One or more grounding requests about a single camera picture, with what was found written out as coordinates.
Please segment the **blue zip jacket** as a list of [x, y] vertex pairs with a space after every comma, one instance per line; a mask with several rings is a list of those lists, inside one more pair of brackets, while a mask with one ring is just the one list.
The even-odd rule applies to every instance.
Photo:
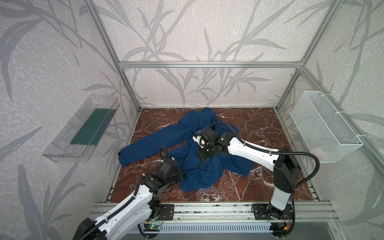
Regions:
[[221, 122], [216, 112], [210, 108], [192, 110], [177, 124], [167, 126], [123, 148], [119, 161], [124, 167], [157, 154], [161, 147], [169, 149], [179, 145], [179, 148], [168, 155], [175, 159], [184, 175], [183, 181], [180, 182], [182, 191], [207, 189], [222, 177], [224, 170], [247, 177], [255, 163], [246, 158], [220, 154], [213, 156], [209, 161], [202, 161], [198, 156], [199, 145], [193, 140], [194, 133], [211, 124], [220, 135], [229, 132]]

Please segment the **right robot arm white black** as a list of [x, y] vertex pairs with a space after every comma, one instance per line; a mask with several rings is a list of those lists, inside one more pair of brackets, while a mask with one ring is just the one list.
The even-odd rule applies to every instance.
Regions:
[[[288, 202], [294, 201], [297, 189], [311, 180], [320, 169], [320, 160], [312, 153], [276, 150], [252, 144], [241, 139], [230, 125], [223, 122], [213, 123], [195, 132], [193, 140], [199, 144], [198, 156], [204, 161], [216, 155], [229, 154], [245, 158], [273, 172], [274, 191], [266, 214], [276, 220], [285, 215]], [[301, 181], [297, 156], [307, 156], [315, 161], [312, 173]]]

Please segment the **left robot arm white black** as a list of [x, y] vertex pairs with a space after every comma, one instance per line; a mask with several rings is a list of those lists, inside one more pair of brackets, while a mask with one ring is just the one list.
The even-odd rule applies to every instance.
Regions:
[[166, 147], [159, 150], [161, 164], [144, 174], [135, 190], [113, 209], [78, 226], [74, 240], [121, 240], [140, 223], [156, 219], [161, 213], [157, 195], [183, 179], [178, 163], [168, 155]]

